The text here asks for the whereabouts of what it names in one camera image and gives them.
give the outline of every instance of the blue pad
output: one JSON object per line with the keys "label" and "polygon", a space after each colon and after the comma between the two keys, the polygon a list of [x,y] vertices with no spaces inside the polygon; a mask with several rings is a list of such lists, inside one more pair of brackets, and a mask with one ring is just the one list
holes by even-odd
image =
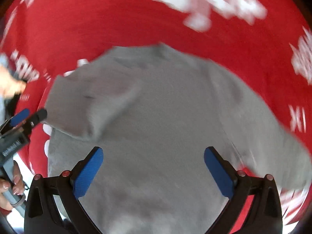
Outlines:
{"label": "blue pad", "polygon": [[76,199],[86,194],[99,168],[103,163],[103,159],[104,159],[103,150],[97,147],[97,150],[95,151],[93,156],[91,156],[88,163],[84,166],[84,168],[74,181],[73,193]]}
{"label": "blue pad", "polygon": [[29,116],[29,109],[24,109],[10,119],[10,125],[16,127]]}
{"label": "blue pad", "polygon": [[205,150],[204,160],[222,195],[231,199],[234,194],[233,181],[209,148]]}

